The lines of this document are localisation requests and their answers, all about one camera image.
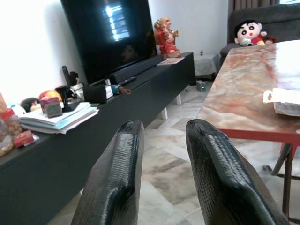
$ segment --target tiled floor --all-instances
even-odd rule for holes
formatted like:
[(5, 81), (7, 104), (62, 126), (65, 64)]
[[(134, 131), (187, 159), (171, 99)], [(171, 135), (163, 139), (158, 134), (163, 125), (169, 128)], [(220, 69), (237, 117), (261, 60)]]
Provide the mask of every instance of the tiled floor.
[[(181, 94), (182, 105), (176, 105), (176, 101), (168, 105), (168, 120), (159, 115), (146, 127), (139, 225), (204, 224), (186, 149), (185, 125), (197, 117), (207, 93), (208, 90), (197, 91), (195, 86), (187, 87)], [(237, 139), (232, 142), (258, 171), (281, 207), (283, 179), (262, 170), (264, 164), (274, 167), (280, 143)], [(293, 161), (292, 173), (300, 175), (300, 151)], [(76, 196), (49, 225), (70, 224), (78, 199)], [(300, 181), (292, 181), (290, 207), (291, 217), (299, 217)]]

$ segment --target red table edge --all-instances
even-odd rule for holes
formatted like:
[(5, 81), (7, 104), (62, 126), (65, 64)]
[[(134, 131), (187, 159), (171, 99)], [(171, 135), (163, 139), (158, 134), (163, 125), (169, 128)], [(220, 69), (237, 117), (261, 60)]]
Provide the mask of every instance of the red table edge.
[(238, 139), (250, 139), (258, 141), (271, 141), (271, 142), (282, 142), (292, 143), (300, 146), (300, 134), (287, 134), (278, 132), (266, 132), (266, 131), (249, 131), (249, 130), (231, 130), (221, 129), (228, 137)]

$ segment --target book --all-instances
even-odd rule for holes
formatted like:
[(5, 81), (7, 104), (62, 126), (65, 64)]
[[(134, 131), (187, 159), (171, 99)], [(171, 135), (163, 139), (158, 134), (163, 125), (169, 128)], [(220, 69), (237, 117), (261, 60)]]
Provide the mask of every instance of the book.
[(61, 116), (58, 117), (53, 117), (53, 118), (48, 118), (46, 114), (43, 113), (42, 109), (37, 109), (32, 112), (28, 112), (22, 116), (19, 116), (19, 121), (21, 123), (23, 122), (28, 122), (28, 121), (35, 121), (35, 122), (40, 122), (44, 124), (50, 124), (50, 125), (56, 125), (62, 120), (66, 119), (67, 117), (85, 109), (89, 108), (90, 103), (89, 102), (81, 102), (75, 110), (71, 112), (65, 112)]
[(263, 93), (264, 103), (273, 103), (278, 114), (300, 116), (300, 91), (273, 88)]
[(26, 124), (26, 125), (36, 126), (36, 127), (43, 127), (43, 128), (60, 130), (60, 129), (64, 128), (65, 126), (73, 123), (74, 121), (76, 121), (76, 120), (78, 120), (82, 117), (85, 117), (87, 115), (90, 115), (96, 109), (97, 109), (96, 107), (84, 108), (84, 109), (78, 111), (77, 113), (74, 113), (73, 115), (70, 115), (70, 116), (66, 117), (63, 120), (60, 120), (56, 124), (43, 123), (43, 122), (38, 121), (38, 120), (22, 120), (21, 123)]
[(158, 66), (165, 66), (165, 65), (172, 65), (172, 64), (177, 64), (179, 63), (181, 60), (183, 60), (184, 57), (180, 57), (180, 58), (168, 58), (160, 63), (158, 63)]
[(90, 119), (91, 117), (95, 116), (98, 114), (99, 110), (94, 110), (89, 114), (86, 114), (85, 116), (73, 121), (69, 125), (65, 126), (64, 128), (57, 130), (57, 129), (52, 129), (52, 128), (47, 128), (47, 127), (38, 127), (34, 125), (28, 125), (28, 124), (22, 124), (22, 127), (24, 129), (32, 130), (32, 131), (38, 131), (42, 133), (47, 133), (47, 134), (66, 134), (67, 131), (77, 127), (81, 123), (85, 122), (86, 120)]

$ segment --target small side table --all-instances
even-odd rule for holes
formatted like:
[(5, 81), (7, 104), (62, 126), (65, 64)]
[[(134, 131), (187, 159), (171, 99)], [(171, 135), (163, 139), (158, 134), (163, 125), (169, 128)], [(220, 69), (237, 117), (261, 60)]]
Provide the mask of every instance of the small side table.
[(195, 76), (211, 75), (215, 78), (218, 72), (218, 54), (194, 54)]

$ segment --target table leg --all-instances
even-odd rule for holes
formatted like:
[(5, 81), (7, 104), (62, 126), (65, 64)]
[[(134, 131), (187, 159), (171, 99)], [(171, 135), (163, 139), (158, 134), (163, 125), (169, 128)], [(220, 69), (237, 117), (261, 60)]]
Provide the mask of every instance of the table leg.
[(167, 120), (167, 119), (168, 119), (167, 108), (164, 108), (164, 109), (161, 111), (161, 115), (162, 115), (162, 117), (163, 117), (163, 120)]
[(289, 218), (291, 176), (292, 176), (293, 152), (290, 151), (285, 161), (285, 182), (283, 187), (282, 211)]
[(272, 170), (269, 165), (264, 165), (264, 166), (262, 166), (263, 170), (268, 171), (273, 176), (278, 175), (279, 170), (282, 167), (282, 164), (284, 163), (287, 155), (289, 154), (289, 152), (292, 151), (292, 149), (293, 149), (293, 144), (286, 143), (280, 153), (279, 159), (277, 160), (274, 169)]
[(180, 94), (176, 97), (176, 103), (177, 103), (177, 105), (181, 105), (181, 95)]

